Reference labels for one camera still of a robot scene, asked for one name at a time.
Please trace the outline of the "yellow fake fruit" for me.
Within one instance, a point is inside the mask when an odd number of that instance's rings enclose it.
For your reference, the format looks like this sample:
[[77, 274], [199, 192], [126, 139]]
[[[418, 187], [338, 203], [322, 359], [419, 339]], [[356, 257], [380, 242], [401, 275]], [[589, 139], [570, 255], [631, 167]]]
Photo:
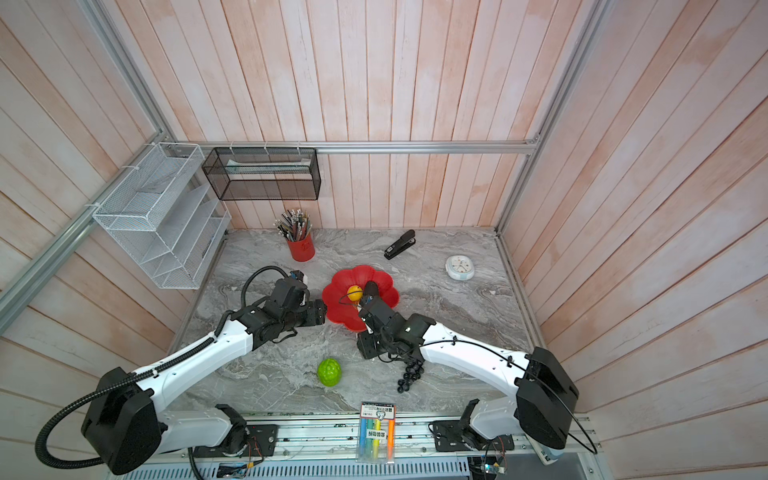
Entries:
[[345, 297], [352, 303], [359, 303], [363, 297], [363, 289], [359, 285], [351, 285], [345, 294]]

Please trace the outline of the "dark fake grape bunch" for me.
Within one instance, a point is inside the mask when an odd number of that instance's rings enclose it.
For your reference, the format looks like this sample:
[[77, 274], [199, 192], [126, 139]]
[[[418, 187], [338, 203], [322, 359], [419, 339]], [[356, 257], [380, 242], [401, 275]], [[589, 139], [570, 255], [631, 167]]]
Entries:
[[397, 392], [404, 393], [410, 390], [411, 386], [418, 380], [424, 372], [424, 361], [412, 359], [406, 363], [402, 378], [398, 380]]

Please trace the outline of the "green fake custard apple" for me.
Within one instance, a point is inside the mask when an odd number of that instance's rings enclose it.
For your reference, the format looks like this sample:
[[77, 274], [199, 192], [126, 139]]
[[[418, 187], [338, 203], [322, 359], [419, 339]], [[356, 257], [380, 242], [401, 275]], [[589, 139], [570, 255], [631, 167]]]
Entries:
[[318, 365], [317, 376], [324, 386], [336, 386], [342, 379], [342, 367], [336, 359], [326, 358]]

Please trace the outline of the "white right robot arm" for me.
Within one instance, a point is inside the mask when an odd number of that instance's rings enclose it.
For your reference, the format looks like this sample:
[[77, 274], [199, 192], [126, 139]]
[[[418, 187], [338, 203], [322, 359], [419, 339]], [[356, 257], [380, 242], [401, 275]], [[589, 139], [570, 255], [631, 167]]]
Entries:
[[559, 458], [575, 421], [579, 392], [550, 351], [508, 351], [421, 314], [404, 318], [383, 300], [373, 281], [363, 289], [359, 316], [365, 324], [357, 338], [363, 357], [386, 355], [405, 363], [398, 392], [409, 390], [427, 363], [454, 368], [502, 392], [496, 400], [470, 401], [457, 421], [436, 423], [435, 436], [482, 450], [499, 437], [524, 433], [543, 462]]

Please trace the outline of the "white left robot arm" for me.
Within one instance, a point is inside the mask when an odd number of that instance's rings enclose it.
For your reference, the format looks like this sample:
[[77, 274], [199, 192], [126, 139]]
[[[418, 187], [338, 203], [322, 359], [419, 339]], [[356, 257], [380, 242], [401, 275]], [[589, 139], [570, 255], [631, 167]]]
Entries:
[[136, 371], [117, 367], [99, 380], [81, 431], [115, 475], [129, 473], [155, 454], [209, 447], [226, 456], [249, 448], [249, 428], [231, 406], [173, 413], [170, 404], [223, 365], [255, 349], [325, 322], [327, 307], [292, 276], [272, 293], [228, 311], [216, 329], [175, 354]]

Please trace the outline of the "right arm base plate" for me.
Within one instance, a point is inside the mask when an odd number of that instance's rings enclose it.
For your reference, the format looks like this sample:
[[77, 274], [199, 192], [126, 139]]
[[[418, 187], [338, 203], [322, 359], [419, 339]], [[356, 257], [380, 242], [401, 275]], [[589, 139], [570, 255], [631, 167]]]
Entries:
[[501, 435], [492, 440], [485, 439], [459, 420], [439, 420], [428, 424], [438, 452], [479, 451], [493, 449], [498, 452], [515, 449], [513, 438]]

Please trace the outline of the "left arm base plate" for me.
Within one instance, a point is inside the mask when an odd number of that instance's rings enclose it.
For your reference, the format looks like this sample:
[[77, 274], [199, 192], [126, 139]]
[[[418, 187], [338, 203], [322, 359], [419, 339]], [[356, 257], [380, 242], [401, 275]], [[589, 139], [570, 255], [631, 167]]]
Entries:
[[249, 423], [246, 427], [234, 427], [221, 444], [214, 447], [195, 447], [193, 456], [195, 458], [253, 457], [256, 459], [272, 457], [278, 433], [277, 424]]

